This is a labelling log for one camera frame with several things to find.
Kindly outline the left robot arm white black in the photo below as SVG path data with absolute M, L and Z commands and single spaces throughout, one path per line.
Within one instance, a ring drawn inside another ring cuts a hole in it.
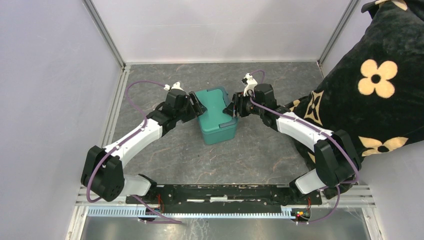
M 87 201 L 111 202 L 120 196 L 136 195 L 145 204 L 153 203 L 157 198 L 153 181 L 140 174 L 125 175 L 124 168 L 145 147 L 175 128 L 177 122 L 186 123 L 206 111 L 193 91 L 171 89 L 165 101 L 124 137 L 105 147 L 91 147 L 80 180 Z

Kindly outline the green medicine kit box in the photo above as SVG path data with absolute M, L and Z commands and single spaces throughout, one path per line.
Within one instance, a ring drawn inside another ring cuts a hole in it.
M 195 93 L 206 111 L 198 117 L 203 141 L 214 145 L 231 140 L 236 135 L 238 119 L 223 112 L 231 103 L 223 86 L 217 86 Z

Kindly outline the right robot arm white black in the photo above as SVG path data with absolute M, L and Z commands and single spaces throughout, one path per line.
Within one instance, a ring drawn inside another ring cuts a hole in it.
M 223 113 L 241 118 L 257 115 L 264 125 L 292 137 L 312 151 L 314 169 L 289 184 L 288 196 L 293 203 L 302 204 L 313 191 L 358 181 L 362 165 L 349 134 L 344 130 L 333 132 L 315 126 L 279 105 L 270 84 L 261 83 L 234 93 Z

